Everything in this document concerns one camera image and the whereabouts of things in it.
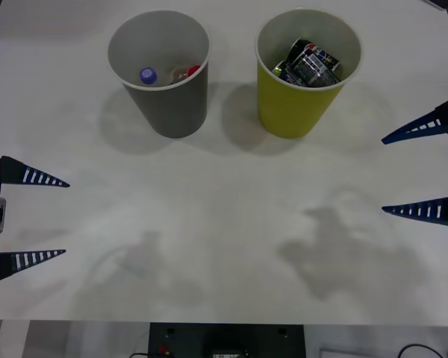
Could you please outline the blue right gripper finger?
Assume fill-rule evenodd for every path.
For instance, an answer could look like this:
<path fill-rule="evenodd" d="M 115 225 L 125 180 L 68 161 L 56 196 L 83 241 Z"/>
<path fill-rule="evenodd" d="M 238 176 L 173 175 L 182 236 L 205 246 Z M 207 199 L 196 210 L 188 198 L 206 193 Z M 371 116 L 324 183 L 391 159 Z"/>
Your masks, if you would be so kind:
<path fill-rule="evenodd" d="M 448 196 L 409 204 L 383 206 L 382 210 L 406 219 L 448 226 Z"/>
<path fill-rule="evenodd" d="M 396 129 L 382 138 L 387 145 L 425 136 L 448 134 L 448 101 L 437 106 L 432 112 Z"/>

